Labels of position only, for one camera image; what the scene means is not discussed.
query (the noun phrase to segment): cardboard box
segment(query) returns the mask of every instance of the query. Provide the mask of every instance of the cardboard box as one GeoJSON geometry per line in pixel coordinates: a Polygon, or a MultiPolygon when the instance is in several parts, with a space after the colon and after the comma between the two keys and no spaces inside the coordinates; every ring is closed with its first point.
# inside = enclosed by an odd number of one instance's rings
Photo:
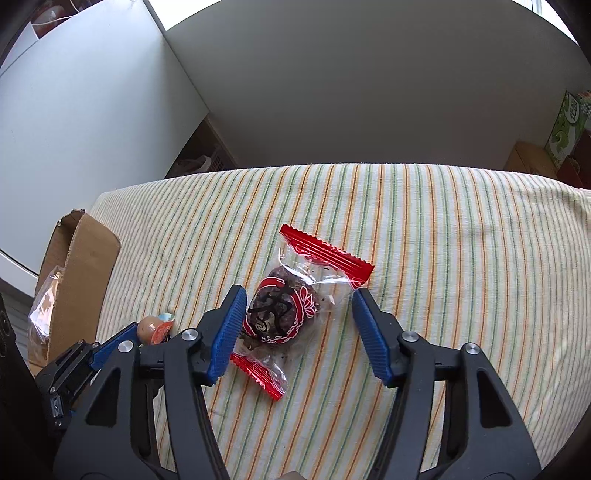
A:
{"type": "Polygon", "coordinates": [[[35,295],[55,266],[64,268],[51,316],[47,357],[43,365],[30,362],[37,372],[78,340],[94,342],[100,310],[115,261],[119,239],[84,210],[72,210],[57,222],[35,295]]]}
{"type": "Polygon", "coordinates": [[[558,180],[556,167],[550,160],[546,150],[527,142],[517,142],[515,144],[505,164],[505,170],[531,173],[558,180]]]}
{"type": "Polygon", "coordinates": [[[585,128],[591,127],[591,92],[576,95],[565,92],[554,128],[545,148],[548,155],[560,168],[564,159],[570,155],[585,128]]]}

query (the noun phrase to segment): striped tablecloth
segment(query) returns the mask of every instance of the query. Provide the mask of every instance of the striped tablecloth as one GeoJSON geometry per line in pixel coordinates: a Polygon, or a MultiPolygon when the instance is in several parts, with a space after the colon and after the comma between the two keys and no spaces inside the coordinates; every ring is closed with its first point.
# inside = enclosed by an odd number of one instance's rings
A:
{"type": "MultiPolygon", "coordinates": [[[[121,239],[100,317],[104,340],[164,311],[194,326],[233,283],[249,298],[283,223],[375,264],[369,289],[440,345],[480,344],[545,465],[591,402],[591,192],[526,174],[339,164],[201,174],[105,193],[91,214],[121,239]]],[[[436,388],[423,468],[443,415],[436,388]]],[[[206,389],[230,476],[365,477],[394,392],[372,375],[349,305],[291,366],[274,403],[234,365],[206,389]]],[[[157,402],[164,465],[173,466],[157,402]]]]}

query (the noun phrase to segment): white cabinet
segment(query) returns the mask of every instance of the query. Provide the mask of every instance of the white cabinet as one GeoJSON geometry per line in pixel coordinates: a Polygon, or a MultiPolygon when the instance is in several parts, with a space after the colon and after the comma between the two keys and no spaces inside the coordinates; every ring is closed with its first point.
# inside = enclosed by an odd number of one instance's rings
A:
{"type": "Polygon", "coordinates": [[[131,0],[98,3],[34,43],[0,76],[0,105],[0,277],[28,294],[55,222],[164,178],[207,114],[131,0]]]}

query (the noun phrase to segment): window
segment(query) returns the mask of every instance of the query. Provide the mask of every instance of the window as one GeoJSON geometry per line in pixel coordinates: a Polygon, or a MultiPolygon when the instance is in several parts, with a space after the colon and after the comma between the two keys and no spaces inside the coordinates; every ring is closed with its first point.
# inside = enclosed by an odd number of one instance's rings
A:
{"type": "Polygon", "coordinates": [[[563,32],[566,36],[568,36],[572,41],[577,43],[574,39],[573,34],[566,28],[566,25],[562,21],[562,19],[558,16],[558,14],[554,11],[554,8],[550,6],[550,4],[546,0],[513,0],[514,2],[523,5],[528,10],[538,14],[551,24],[553,24],[556,28],[558,28],[561,32],[563,32]]]}

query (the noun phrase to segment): blue gripper pad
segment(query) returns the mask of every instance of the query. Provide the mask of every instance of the blue gripper pad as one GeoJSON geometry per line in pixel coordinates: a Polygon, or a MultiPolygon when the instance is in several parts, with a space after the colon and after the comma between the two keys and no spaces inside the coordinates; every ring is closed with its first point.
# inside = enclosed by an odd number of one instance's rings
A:
{"type": "Polygon", "coordinates": [[[394,377],[392,369],[390,368],[390,350],[374,316],[361,294],[361,289],[353,292],[352,304],[353,318],[357,324],[357,330],[361,336],[365,352],[368,354],[369,363],[371,363],[374,375],[378,377],[384,385],[388,385],[394,377]]]}
{"type": "Polygon", "coordinates": [[[95,352],[90,367],[96,371],[103,368],[104,364],[109,359],[109,355],[111,354],[111,352],[115,350],[117,346],[124,340],[131,340],[136,345],[139,345],[137,330],[137,322],[132,322],[123,330],[109,338],[105,343],[102,344],[100,349],[97,352],[95,352]]]}
{"type": "Polygon", "coordinates": [[[212,343],[212,356],[207,369],[207,378],[212,384],[226,372],[230,362],[246,315],[246,290],[239,285],[232,286],[218,311],[223,320],[212,343]]]}

